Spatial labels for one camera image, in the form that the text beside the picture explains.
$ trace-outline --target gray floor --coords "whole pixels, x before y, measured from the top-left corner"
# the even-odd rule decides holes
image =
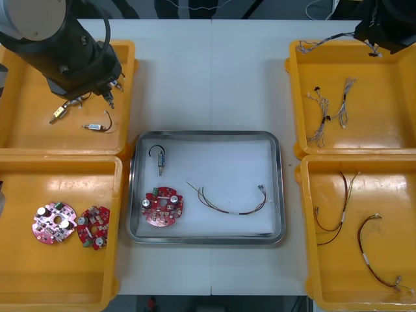
[[[117,296],[105,312],[148,312],[149,299],[150,296]],[[297,296],[156,296],[156,303],[157,312],[290,312],[296,299]],[[293,311],[306,311],[306,304],[301,297]]]
[[[218,6],[222,6],[227,0],[219,0]],[[312,0],[264,0],[259,8],[252,14],[250,19],[255,20],[306,20],[305,7]],[[141,19],[157,18],[154,8],[154,0],[127,0],[137,11]],[[239,20],[254,3],[254,0],[231,0],[224,7],[217,9],[215,19]],[[333,0],[321,0],[311,6],[309,15],[315,19],[323,20],[332,10]],[[122,18],[120,11],[111,0],[100,0],[100,4],[111,12],[114,18]],[[179,0],[179,6],[187,6],[188,0]],[[180,18],[189,18],[189,11],[179,10]]]

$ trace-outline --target circular circuit board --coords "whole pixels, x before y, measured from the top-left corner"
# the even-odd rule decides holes
[[[154,188],[142,201],[146,221],[159,228],[171,226],[183,213],[183,197],[169,187]]]
[[[110,211],[105,207],[91,206],[78,218],[78,237],[84,247],[102,249],[109,235]]]
[[[32,231],[38,241],[44,244],[63,242],[75,231],[75,211],[65,203],[50,203],[37,210]]]

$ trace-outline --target black wire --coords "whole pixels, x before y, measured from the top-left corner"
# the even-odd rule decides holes
[[[298,306],[298,309],[296,309],[296,312],[300,310],[302,304],[305,301],[306,296],[298,296],[298,298],[296,299],[296,301],[294,302],[294,305],[292,306],[291,312],[294,312],[294,309],[296,308],[296,306],[298,305],[299,299],[300,297],[302,297],[302,301],[300,302],[300,305]]]
[[[296,312],[299,312],[300,308],[304,304],[305,299],[306,299],[306,296],[303,296],[302,301],[300,302],[300,304],[299,304],[298,309],[296,310]]]
[[[333,239],[332,240],[329,240],[328,242],[323,242],[322,244],[318,244],[318,246],[324,246],[324,245],[327,245],[330,242],[332,242],[334,239],[337,238],[337,236],[338,236],[339,232],[341,232],[341,229],[342,228],[343,228],[343,224],[341,223],[341,226],[339,227],[338,232],[337,232],[337,234],[335,234],[335,236],[333,237]]]
[[[85,0],[85,1],[90,3],[95,8],[97,13],[101,16],[101,18],[103,19],[104,25],[105,25],[105,40],[104,40],[103,47],[101,48],[101,51],[99,52],[98,56],[90,64],[88,64],[84,68],[81,68],[80,70],[73,73],[71,75],[72,77],[79,75],[80,73],[88,72],[89,70],[91,70],[92,67],[94,67],[103,58],[104,54],[107,52],[110,46],[111,28],[110,28],[110,22],[109,22],[107,15],[105,14],[104,10],[96,3],[96,0]]]
[[[108,130],[110,130],[111,129],[111,127],[112,127],[112,120],[111,120],[111,116],[110,116],[110,113],[109,112],[107,112],[106,110],[105,110],[105,112],[107,113],[107,115],[109,115],[109,118],[110,118],[110,127],[107,129],[107,130],[105,130],[104,132],[107,132]]]
[[[162,150],[163,150],[163,155],[165,155],[166,154],[166,152],[164,151],[164,148],[161,146],[161,145],[153,145],[150,149],[149,149],[149,156],[151,157],[151,155],[150,155],[150,151],[151,151],[151,149],[152,148],[155,148],[155,147],[158,147],[158,148],[161,148]]]

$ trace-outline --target green component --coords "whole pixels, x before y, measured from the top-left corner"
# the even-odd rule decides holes
[[[83,244],[83,246],[84,246],[84,247],[90,247],[90,246],[92,246],[92,245],[94,245],[94,241],[93,241],[93,240],[87,240],[87,241]]]
[[[56,209],[58,209],[58,210],[61,210],[63,207],[64,207],[64,204],[63,204],[63,203],[61,203],[61,202],[58,202],[58,203],[55,205],[55,208],[56,208]]]

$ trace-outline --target white table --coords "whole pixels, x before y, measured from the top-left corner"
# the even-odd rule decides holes
[[[83,21],[104,37],[102,21]],[[354,21],[114,20],[132,40],[131,138],[148,130],[265,130],[282,146],[287,234],[277,246],[145,246],[120,228],[120,294],[298,295],[307,276],[304,221],[293,170],[289,44],[353,31]]]

